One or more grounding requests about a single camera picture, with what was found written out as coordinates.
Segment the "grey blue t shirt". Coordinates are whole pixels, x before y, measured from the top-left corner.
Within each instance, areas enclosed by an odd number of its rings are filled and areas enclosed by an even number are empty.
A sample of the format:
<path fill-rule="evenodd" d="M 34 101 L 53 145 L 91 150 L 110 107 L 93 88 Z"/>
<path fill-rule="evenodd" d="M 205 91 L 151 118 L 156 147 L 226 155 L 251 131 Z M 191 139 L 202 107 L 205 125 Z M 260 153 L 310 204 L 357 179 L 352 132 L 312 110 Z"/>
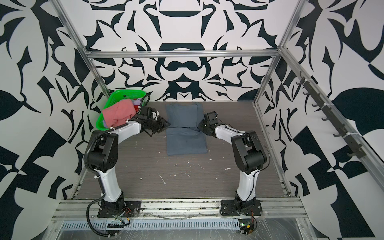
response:
<path fill-rule="evenodd" d="M 167 134 L 167 154 L 169 156 L 207 153 L 206 135 L 198 129 L 204 119 L 203 106 L 168 104 L 166 112 L 170 126 Z"/>

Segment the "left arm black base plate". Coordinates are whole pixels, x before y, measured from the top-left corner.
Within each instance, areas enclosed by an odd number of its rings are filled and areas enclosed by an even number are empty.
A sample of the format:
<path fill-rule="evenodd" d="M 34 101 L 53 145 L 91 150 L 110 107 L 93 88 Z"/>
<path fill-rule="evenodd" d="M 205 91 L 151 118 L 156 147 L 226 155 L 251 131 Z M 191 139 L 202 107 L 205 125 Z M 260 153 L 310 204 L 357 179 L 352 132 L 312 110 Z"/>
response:
<path fill-rule="evenodd" d="M 141 210 L 141 201 L 106 202 L 101 201 L 98 218 L 113 218 L 118 215 L 121 218 L 129 218 Z"/>

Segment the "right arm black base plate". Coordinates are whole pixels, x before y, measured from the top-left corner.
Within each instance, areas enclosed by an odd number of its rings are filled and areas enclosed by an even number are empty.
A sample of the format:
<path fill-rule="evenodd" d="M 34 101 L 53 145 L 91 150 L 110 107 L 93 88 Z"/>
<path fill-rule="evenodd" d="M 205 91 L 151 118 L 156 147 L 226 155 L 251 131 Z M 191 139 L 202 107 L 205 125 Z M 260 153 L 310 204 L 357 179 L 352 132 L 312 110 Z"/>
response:
<path fill-rule="evenodd" d="M 222 216 L 261 216 L 261 202 L 256 198 L 247 202 L 241 200 L 221 200 L 220 214 Z"/>

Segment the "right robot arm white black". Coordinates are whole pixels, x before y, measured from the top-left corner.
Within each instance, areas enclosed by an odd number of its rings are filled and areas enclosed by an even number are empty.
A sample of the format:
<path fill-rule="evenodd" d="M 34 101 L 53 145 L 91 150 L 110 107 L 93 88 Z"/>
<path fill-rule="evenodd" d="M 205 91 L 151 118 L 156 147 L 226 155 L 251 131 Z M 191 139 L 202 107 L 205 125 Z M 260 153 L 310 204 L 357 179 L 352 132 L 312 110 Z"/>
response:
<path fill-rule="evenodd" d="M 239 186 L 234 200 L 222 200 L 222 216 L 251 215 L 261 213 L 262 207 L 256 197 L 259 174 L 265 169 L 269 155 L 254 131 L 236 130 L 217 118 L 216 112 L 204 114 L 198 129 L 207 136 L 231 144 L 235 163 L 240 170 Z"/>

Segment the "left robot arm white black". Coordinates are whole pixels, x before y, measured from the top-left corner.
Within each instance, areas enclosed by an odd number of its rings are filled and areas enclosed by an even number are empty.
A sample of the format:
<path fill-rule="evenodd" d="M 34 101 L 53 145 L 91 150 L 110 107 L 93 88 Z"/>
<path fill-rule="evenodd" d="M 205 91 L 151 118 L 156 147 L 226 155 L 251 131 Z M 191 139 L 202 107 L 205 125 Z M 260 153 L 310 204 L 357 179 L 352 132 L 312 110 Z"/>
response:
<path fill-rule="evenodd" d="M 86 169 L 98 180 L 101 188 L 101 199 L 98 202 L 102 211 L 108 212 L 109 215 L 120 214 L 125 208 L 124 193 L 116 176 L 119 144 L 143 132 L 151 131 L 149 135 L 152 136 L 170 125 L 156 109 L 141 107 L 132 119 L 124 120 L 122 125 L 92 133 L 84 163 Z"/>

